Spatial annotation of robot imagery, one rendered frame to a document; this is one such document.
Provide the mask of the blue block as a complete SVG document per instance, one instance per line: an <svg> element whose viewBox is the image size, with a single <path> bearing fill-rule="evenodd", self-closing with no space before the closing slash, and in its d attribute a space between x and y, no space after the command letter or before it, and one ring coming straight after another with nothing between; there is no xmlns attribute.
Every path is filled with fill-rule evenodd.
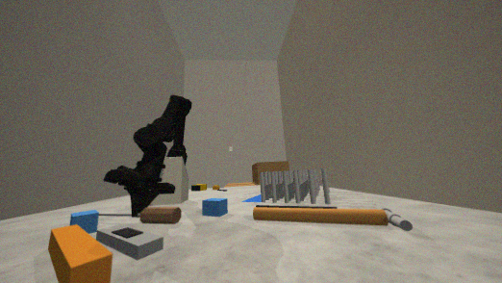
<svg viewBox="0 0 502 283"><path fill-rule="evenodd" d="M70 226L78 225L88 234L97 232L99 212L90 210L78 213L72 213Z"/></svg>
<svg viewBox="0 0 502 283"><path fill-rule="evenodd" d="M221 217L228 214L227 198L202 200L202 216Z"/></svg>

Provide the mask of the orange rectangular bar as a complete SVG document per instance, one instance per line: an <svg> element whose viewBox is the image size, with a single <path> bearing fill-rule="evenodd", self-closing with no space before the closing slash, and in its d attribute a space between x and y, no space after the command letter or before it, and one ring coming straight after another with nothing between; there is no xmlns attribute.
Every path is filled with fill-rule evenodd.
<svg viewBox="0 0 502 283"><path fill-rule="evenodd" d="M59 283L110 283L113 254L77 224L51 230L48 246Z"/></svg>

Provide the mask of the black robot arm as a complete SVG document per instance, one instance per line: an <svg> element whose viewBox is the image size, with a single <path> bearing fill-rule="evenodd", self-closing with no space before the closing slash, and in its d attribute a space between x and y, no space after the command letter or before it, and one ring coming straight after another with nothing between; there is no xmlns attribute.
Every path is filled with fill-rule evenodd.
<svg viewBox="0 0 502 283"><path fill-rule="evenodd" d="M143 152L142 157L154 157L164 160L166 145L172 142L166 157L183 157L186 165L187 153L183 145L186 116L191 109L191 102L183 96L170 95L169 102L161 117L134 134L134 140ZM175 125L174 125L175 123Z"/></svg>

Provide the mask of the wooden-handled tool with grey metal shaft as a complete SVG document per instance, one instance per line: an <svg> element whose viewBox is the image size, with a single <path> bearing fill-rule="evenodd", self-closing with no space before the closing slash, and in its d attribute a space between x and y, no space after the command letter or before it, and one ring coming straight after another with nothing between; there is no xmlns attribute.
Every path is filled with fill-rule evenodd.
<svg viewBox="0 0 502 283"><path fill-rule="evenodd" d="M99 216L131 216L132 214L104 214L99 213ZM145 208L140 215L140 220L143 223L155 224L176 224L181 218L181 210L179 207L149 207Z"/></svg>

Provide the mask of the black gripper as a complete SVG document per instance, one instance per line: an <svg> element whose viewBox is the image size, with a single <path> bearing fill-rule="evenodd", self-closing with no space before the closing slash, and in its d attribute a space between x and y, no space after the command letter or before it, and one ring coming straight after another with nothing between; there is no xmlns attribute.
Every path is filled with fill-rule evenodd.
<svg viewBox="0 0 502 283"><path fill-rule="evenodd" d="M124 169L112 169L106 173L104 182L116 184L120 181L130 183L129 187L124 188L131 197L132 217L140 217L142 211L148 208L158 194L174 193L175 187L169 183L162 182L160 173L163 160L154 157L142 157L138 161L138 172ZM149 185L148 185L149 184Z"/></svg>

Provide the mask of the blue tape strip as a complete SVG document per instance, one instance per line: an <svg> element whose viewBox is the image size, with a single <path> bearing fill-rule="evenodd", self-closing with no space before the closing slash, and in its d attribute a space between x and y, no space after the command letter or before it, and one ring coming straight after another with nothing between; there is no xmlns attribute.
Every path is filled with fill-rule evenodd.
<svg viewBox="0 0 502 283"><path fill-rule="evenodd" d="M254 196L241 202L262 202L261 195Z"/></svg>

